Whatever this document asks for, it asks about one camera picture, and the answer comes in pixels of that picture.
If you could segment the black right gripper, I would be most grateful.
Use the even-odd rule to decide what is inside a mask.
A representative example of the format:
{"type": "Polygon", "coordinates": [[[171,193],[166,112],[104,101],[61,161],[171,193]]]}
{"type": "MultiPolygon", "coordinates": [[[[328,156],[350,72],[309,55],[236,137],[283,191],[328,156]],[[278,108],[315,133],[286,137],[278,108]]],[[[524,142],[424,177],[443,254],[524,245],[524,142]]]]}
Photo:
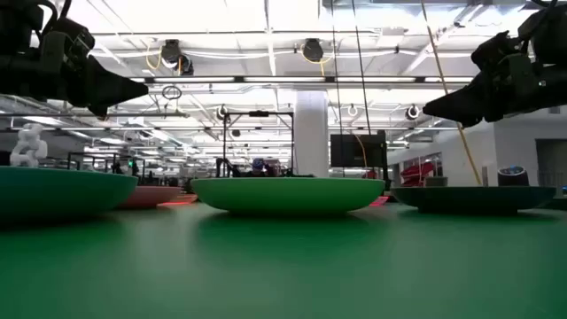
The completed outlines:
{"type": "Polygon", "coordinates": [[[544,66],[523,54],[509,55],[485,75],[486,86],[470,83],[425,104],[427,115],[458,121],[463,128],[484,119],[567,105],[567,65],[544,66]]]}

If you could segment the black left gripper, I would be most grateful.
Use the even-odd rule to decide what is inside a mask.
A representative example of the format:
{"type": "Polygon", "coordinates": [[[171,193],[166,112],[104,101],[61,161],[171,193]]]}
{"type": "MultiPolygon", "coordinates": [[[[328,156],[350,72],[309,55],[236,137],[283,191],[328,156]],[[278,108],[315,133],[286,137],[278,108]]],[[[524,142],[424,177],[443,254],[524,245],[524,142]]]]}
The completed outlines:
{"type": "Polygon", "coordinates": [[[95,58],[68,70],[65,54],[0,54],[0,94],[69,101],[99,119],[108,108],[148,94],[147,86],[106,70],[95,58]]]}

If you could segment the large dark green plate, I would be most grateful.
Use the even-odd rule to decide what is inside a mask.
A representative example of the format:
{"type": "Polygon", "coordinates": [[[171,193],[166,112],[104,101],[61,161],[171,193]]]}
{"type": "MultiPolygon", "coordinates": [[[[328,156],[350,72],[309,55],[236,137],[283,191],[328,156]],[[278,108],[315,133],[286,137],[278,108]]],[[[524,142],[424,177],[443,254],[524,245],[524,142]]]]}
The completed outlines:
{"type": "Polygon", "coordinates": [[[555,196],[553,187],[540,186],[441,186],[398,187],[391,194],[402,204],[421,213],[515,214],[547,204],[555,196]]]}

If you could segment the large teal plate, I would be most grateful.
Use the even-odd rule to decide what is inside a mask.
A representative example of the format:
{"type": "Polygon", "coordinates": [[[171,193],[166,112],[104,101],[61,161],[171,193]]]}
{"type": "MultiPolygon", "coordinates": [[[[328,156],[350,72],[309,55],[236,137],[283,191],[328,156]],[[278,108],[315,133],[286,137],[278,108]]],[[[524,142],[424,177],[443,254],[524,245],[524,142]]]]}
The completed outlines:
{"type": "Polygon", "coordinates": [[[105,213],[135,190],[134,176],[0,167],[0,224],[76,219],[105,213]]]}

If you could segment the large salmon plate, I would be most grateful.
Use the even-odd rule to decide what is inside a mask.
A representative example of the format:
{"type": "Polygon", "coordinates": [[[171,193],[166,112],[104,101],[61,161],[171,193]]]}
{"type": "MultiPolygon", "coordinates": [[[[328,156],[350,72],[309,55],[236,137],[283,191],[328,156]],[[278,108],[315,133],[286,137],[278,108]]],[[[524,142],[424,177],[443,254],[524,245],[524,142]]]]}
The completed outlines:
{"type": "Polygon", "coordinates": [[[136,186],[117,209],[150,209],[176,198],[182,189],[171,186],[136,186]]]}

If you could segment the small orange-red translucent plate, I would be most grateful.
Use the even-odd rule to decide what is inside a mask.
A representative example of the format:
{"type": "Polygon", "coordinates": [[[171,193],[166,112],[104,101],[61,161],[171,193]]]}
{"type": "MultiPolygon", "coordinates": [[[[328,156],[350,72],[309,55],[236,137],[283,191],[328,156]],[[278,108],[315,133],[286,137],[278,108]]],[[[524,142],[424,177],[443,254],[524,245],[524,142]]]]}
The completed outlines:
{"type": "Polygon", "coordinates": [[[197,194],[180,194],[168,202],[160,203],[159,206],[189,206],[198,202],[197,194]]]}

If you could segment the grey door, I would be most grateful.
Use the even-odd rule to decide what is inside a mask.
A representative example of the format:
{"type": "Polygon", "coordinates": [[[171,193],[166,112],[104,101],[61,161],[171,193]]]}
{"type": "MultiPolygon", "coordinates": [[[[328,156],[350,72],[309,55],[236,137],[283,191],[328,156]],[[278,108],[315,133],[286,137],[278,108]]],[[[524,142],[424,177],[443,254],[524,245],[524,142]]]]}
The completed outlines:
{"type": "Polygon", "coordinates": [[[559,192],[567,186],[567,140],[537,139],[538,182],[559,192]]]}

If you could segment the black monitor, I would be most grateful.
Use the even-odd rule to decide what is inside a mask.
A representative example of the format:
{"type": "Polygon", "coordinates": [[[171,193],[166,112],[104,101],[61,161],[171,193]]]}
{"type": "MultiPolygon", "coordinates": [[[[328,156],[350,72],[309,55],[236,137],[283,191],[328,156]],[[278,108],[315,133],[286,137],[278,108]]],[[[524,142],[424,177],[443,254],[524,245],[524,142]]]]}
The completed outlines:
{"type": "Polygon", "coordinates": [[[330,165],[332,167],[386,167],[385,134],[331,135],[330,165]]]}

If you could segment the large light green plate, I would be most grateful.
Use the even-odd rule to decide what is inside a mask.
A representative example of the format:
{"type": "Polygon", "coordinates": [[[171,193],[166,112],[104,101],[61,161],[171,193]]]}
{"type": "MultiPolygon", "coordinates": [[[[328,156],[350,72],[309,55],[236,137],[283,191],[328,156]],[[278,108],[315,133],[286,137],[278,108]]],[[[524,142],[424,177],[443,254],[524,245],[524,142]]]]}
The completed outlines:
{"type": "Polygon", "coordinates": [[[237,177],[196,179],[201,202],[241,215],[337,215],[369,206],[384,191],[384,181],[361,178],[237,177]]]}

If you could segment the black workstation frame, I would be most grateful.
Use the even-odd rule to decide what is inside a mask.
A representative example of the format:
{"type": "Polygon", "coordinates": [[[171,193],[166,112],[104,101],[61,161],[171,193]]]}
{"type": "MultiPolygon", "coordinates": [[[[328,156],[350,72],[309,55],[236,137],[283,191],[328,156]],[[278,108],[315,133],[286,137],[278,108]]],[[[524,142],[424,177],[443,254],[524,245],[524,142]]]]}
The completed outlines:
{"type": "Polygon", "coordinates": [[[232,115],[235,115],[236,118],[231,121],[231,124],[236,124],[238,120],[244,115],[248,117],[254,118],[265,118],[269,116],[275,116],[278,118],[283,124],[288,126],[288,129],[291,131],[291,170],[294,169],[294,160],[295,160],[295,130],[294,130],[294,112],[279,112],[279,111],[249,111],[249,112],[230,112],[225,111],[222,116],[222,159],[225,160],[227,158],[227,132],[229,130],[228,126],[228,118],[232,115]],[[283,115],[287,115],[291,118],[291,124],[288,124],[282,119],[283,115]]]}

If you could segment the long ceiling light rail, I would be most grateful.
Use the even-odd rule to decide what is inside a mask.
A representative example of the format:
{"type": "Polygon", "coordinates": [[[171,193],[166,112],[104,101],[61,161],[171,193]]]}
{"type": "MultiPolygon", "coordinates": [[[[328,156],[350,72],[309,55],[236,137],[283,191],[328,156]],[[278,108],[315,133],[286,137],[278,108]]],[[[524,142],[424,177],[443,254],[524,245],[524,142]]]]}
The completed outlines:
{"type": "Polygon", "coordinates": [[[134,82],[153,83],[442,83],[435,76],[198,76],[198,77],[131,77],[134,82]]]}

